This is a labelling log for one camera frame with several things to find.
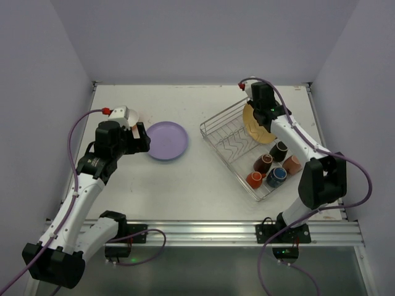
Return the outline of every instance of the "blue cup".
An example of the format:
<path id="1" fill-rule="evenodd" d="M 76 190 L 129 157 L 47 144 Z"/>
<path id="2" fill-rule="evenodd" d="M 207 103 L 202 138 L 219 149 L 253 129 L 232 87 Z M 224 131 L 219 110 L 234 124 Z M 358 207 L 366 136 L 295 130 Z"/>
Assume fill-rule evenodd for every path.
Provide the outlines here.
<path id="1" fill-rule="evenodd" d="M 266 177 L 266 182 L 270 187 L 280 187 L 286 180 L 286 170 L 283 168 L 274 168 Z"/>

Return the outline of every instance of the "white tabletop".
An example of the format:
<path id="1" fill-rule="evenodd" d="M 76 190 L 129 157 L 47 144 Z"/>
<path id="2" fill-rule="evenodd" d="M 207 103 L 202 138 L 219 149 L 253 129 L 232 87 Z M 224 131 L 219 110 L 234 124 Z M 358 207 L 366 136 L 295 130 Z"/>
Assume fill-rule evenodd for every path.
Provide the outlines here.
<path id="1" fill-rule="evenodd" d="M 280 86 L 279 90 L 295 119 L 320 142 L 306 88 Z M 301 174 L 256 202 L 200 134 L 202 122 L 244 97 L 237 86 L 99 85 L 92 109 L 126 105 L 139 112 L 146 129 L 159 121 L 177 122 L 189 135 L 189 147 L 171 162 L 158 162 L 148 154 L 123 156 L 87 218 L 97 219 L 105 210 L 124 213 L 129 220 L 275 218 L 297 198 Z M 89 116 L 78 159 L 103 120 L 106 117 L 99 113 Z M 341 220 L 341 214 L 330 210 L 312 220 Z"/>

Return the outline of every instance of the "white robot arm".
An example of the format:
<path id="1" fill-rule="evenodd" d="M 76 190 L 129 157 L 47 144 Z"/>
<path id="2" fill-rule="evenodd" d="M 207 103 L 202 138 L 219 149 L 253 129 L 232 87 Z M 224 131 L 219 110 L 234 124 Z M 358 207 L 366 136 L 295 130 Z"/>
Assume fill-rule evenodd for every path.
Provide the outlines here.
<path id="1" fill-rule="evenodd" d="M 329 150 L 310 137 L 287 109 L 292 123 L 289 122 L 284 107 L 275 100 L 273 88 L 269 84 L 251 78 L 240 83 L 239 87 L 247 93 L 247 103 L 254 109 L 254 118 L 258 124 L 288 146 L 304 167 L 298 187 L 299 197 L 277 216 L 275 228 L 269 229 L 268 233 L 274 234 L 318 207 L 344 196 L 347 190 L 345 160 L 319 152 Z M 306 139 L 296 132 L 295 127 Z M 315 144 L 315 147 L 307 145 L 306 140 Z M 288 237 L 294 239 L 297 229 L 302 230 L 305 223 L 306 220 L 302 220 L 293 225 Z"/>
<path id="2" fill-rule="evenodd" d="M 85 263 L 93 254 L 110 239 L 130 234 L 127 233 L 125 215 L 106 211 L 95 225 L 79 235 L 93 202 L 117 169 L 119 158 L 125 154 L 149 150 L 151 140 L 143 123 L 136 124 L 139 138 L 133 137 L 126 106 L 108 110 L 108 115 L 108 120 L 100 122 L 96 128 L 95 141 L 89 144 L 85 155 L 78 161 L 78 188 L 70 189 L 58 214 L 38 243 L 27 244 L 22 252 L 25 263 L 29 264 L 53 238 L 48 248 L 29 269 L 34 279 L 71 289 L 78 284 L 85 270 Z M 90 152 L 91 146 L 94 147 L 93 152 Z M 73 202 L 75 191 L 78 195 L 69 217 L 61 224 Z M 60 225 L 62 226 L 55 235 L 54 230 Z"/>

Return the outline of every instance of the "white wall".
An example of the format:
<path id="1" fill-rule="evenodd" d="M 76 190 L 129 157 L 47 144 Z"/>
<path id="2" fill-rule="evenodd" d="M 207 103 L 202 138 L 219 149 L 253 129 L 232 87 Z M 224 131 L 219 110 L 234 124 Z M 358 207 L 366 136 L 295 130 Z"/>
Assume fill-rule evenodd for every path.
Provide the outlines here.
<path id="1" fill-rule="evenodd" d="M 52 0 L 106 83 L 312 81 L 357 0 Z"/>
<path id="2" fill-rule="evenodd" d="M 360 0 L 313 83 L 329 147 L 359 160 L 373 179 L 371 200 L 349 213 L 359 220 L 382 295 L 395 295 L 394 20 L 393 0 Z M 350 170 L 346 202 L 366 190 L 362 174 Z"/>
<path id="3" fill-rule="evenodd" d="M 89 109 L 91 83 L 48 0 L 0 1 L 0 40 L 3 286 L 59 206 L 70 176 L 67 133 Z M 6 295 L 22 295 L 26 279 Z"/>

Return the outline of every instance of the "red cup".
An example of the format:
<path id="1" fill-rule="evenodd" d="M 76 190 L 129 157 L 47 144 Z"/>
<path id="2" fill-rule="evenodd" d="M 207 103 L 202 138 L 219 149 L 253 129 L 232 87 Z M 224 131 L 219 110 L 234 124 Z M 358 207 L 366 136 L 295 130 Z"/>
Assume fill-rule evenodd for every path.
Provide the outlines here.
<path id="1" fill-rule="evenodd" d="M 258 189 L 260 185 L 262 185 L 262 175 L 258 171 L 253 171 L 247 176 L 246 181 L 251 186 L 251 188 Z"/>

